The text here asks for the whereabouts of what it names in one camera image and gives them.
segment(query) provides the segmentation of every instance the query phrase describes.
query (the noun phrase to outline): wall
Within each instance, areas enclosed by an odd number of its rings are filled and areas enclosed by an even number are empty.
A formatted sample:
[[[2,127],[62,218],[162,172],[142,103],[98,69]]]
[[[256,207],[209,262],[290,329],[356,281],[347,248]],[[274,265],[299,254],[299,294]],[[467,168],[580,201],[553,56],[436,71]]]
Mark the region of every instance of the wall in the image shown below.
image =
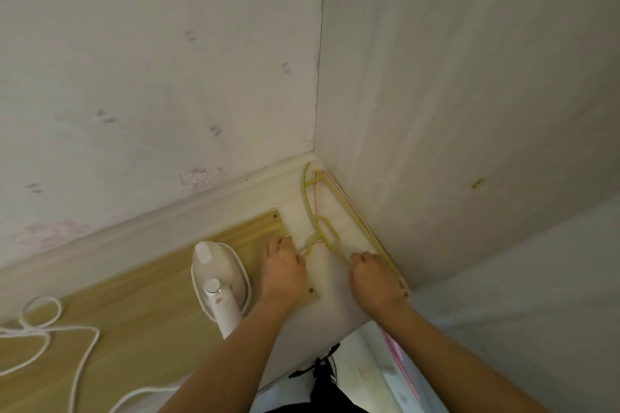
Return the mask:
[[[0,0],[0,267],[314,148],[322,0]]]
[[[618,0],[324,0],[316,153],[412,285],[620,189]]]
[[[620,194],[418,289],[412,303],[554,411],[617,412],[618,229]]]

